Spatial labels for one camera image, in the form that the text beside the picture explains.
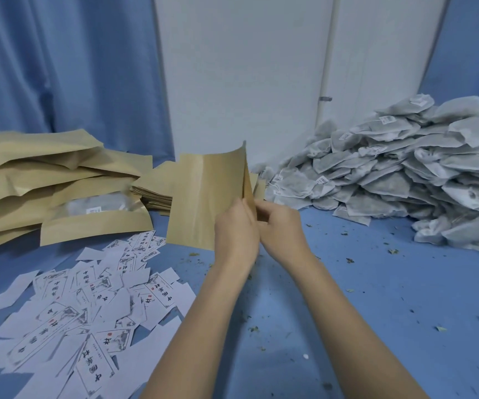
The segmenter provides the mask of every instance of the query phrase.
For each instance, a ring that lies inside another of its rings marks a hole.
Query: curtain fold
[[[0,131],[174,159],[153,0],[0,0]]]
[[[450,0],[420,88],[436,103],[479,95],[479,0]]]

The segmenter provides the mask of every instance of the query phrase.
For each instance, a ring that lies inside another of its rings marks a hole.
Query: pile of white mesh bags
[[[418,94],[349,130],[324,122],[278,170],[253,171],[269,182],[268,201],[365,225],[410,216],[417,242],[479,250],[477,96],[435,106]]]

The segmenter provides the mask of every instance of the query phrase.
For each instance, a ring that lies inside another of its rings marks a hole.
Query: blue table
[[[301,215],[314,254],[426,392],[442,399],[479,397],[479,253],[417,244],[407,219],[364,227],[313,208]],[[153,222],[157,235],[165,236],[167,217],[153,215]],[[38,234],[20,237],[0,247],[0,292],[18,274],[61,261],[57,268],[73,266],[83,247],[102,248],[127,236],[43,248],[35,248]],[[212,262],[213,252],[166,245],[148,266],[173,267],[198,292]],[[31,294],[28,288],[14,306],[0,310],[0,324]],[[138,328],[135,340],[147,334]],[[13,398],[29,377],[0,375],[0,399]],[[234,310],[214,397],[342,397],[302,296],[265,251]]]

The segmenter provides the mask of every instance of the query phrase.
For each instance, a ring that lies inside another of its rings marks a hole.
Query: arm
[[[298,211],[267,201],[256,206],[268,220],[259,222],[262,244],[304,296],[345,397],[428,398],[311,253]]]
[[[232,310],[256,260],[256,220],[237,200],[216,219],[216,261],[184,321],[156,365],[142,399],[210,398]]]

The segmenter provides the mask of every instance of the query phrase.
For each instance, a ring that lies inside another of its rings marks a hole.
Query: barcode tag
[[[396,121],[395,116],[380,116],[379,119],[382,121],[382,124],[389,124]]]
[[[343,133],[341,134],[341,137],[339,138],[339,140],[347,140],[350,136],[352,135],[352,133]]]
[[[428,103],[428,101],[423,99],[422,96],[419,96],[419,97],[410,98],[409,103],[416,106],[423,107],[425,104]]]
[[[90,213],[101,213],[101,206],[99,206],[99,207],[87,208],[87,209],[86,209],[86,214],[90,214]]]
[[[324,176],[320,176],[317,178],[317,185],[326,185],[329,182],[328,179],[326,179]]]
[[[387,147],[386,146],[374,146],[374,147],[369,147],[372,151],[374,151],[375,154],[383,153]]]

